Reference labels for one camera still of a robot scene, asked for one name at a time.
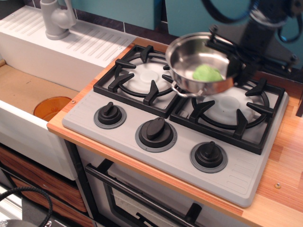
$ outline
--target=gas stove top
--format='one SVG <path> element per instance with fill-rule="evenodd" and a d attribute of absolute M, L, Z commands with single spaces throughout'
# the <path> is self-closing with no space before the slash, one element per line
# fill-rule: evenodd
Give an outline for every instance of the gas stove top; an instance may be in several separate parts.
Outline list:
<path fill-rule="evenodd" d="M 165 55 L 134 46 L 62 123 L 228 201 L 252 203 L 288 103 L 263 79 L 213 96 L 171 89 Z"/>

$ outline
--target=green food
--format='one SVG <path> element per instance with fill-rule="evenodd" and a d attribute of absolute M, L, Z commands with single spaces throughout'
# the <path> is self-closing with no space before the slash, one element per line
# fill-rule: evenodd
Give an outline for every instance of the green food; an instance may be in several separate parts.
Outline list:
<path fill-rule="evenodd" d="M 193 74 L 193 78 L 205 82 L 215 82 L 223 80 L 218 69 L 212 68 L 206 64 L 200 65 L 196 68 Z"/>

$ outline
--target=wooden counter edge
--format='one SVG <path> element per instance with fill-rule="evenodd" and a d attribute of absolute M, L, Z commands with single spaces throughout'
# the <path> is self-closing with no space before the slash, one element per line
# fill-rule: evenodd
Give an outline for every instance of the wooden counter edge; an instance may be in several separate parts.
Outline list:
<path fill-rule="evenodd" d="M 151 41 L 147 41 L 145 39 L 137 38 L 135 39 L 134 43 L 127 47 L 118 57 L 121 58 L 122 56 L 127 53 L 130 48 L 134 44 L 139 44 L 146 46 L 151 44 Z M 165 52 L 167 46 L 155 43 L 158 51 Z M 89 85 L 87 85 L 74 99 L 74 104 L 70 102 L 62 111 L 60 111 L 48 124 L 47 127 L 50 132 L 62 137 L 65 140 L 68 140 L 72 143 L 75 143 L 78 146 L 81 146 L 87 150 L 90 150 L 96 154 L 99 154 L 117 164 L 125 166 L 139 174 L 142 174 L 149 179 L 152 179 L 162 185 L 165 185 L 168 188 L 171 188 L 189 198 L 192 198 L 206 206 L 209 206 L 215 210 L 218 210 L 230 217 L 233 217 L 243 223 L 246 223 L 251 226 L 266 226 L 266 221 L 260 219 L 255 219 L 253 215 L 255 206 L 251 206 L 248 208 L 241 208 L 237 205 L 234 205 L 226 200 L 223 200 L 213 194 L 210 194 L 198 187 L 195 187 L 191 184 L 188 184 L 180 179 L 177 179 L 167 173 L 164 173 L 150 165 L 147 165 L 141 161 L 138 161 L 132 157 L 129 157 L 121 152 L 118 152 L 114 149 L 111 149 L 105 145 L 102 145 L 98 142 L 90 140 L 78 133 L 75 133 L 69 129 L 66 129 L 62 125 L 63 117 L 73 108 L 73 106 L 80 101 L 93 87 L 93 85 L 114 65 L 114 62 L 109 64 Z M 293 209 L 287 208 L 283 209 L 286 213 L 284 215 L 288 215 L 293 212 Z M 272 226 L 277 226 L 279 221 L 272 222 Z"/>

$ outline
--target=teal cabinet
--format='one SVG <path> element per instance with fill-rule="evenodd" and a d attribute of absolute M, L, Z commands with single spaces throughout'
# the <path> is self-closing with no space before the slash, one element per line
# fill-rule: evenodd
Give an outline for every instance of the teal cabinet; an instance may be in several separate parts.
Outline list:
<path fill-rule="evenodd" d="M 162 0 L 72 0 L 88 13 L 154 30 L 161 21 Z"/>
<path fill-rule="evenodd" d="M 238 17 L 248 8 L 250 0 L 212 0 L 212 3 L 226 16 Z M 207 32 L 215 21 L 204 8 L 201 0 L 165 0 L 169 33 L 182 36 L 194 32 Z M 293 37 L 298 32 L 296 19 L 289 19 L 283 28 L 286 37 Z M 300 58 L 296 68 L 303 64 L 303 34 L 293 44 L 283 44 Z"/>

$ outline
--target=stainless steel pan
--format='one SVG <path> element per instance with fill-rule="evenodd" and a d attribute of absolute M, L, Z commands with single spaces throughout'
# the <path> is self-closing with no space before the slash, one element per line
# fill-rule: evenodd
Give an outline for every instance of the stainless steel pan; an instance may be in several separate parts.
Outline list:
<path fill-rule="evenodd" d="M 230 61 L 224 53 L 206 46 L 210 35 L 207 32 L 188 34 L 177 38 L 167 48 L 166 60 L 173 71 L 172 88 L 182 97 L 212 95 L 233 87 L 233 78 L 237 73 L 227 77 Z M 217 68 L 223 80 L 203 82 L 193 79 L 194 71 L 202 64 Z M 178 87 L 187 93 L 180 93 Z"/>

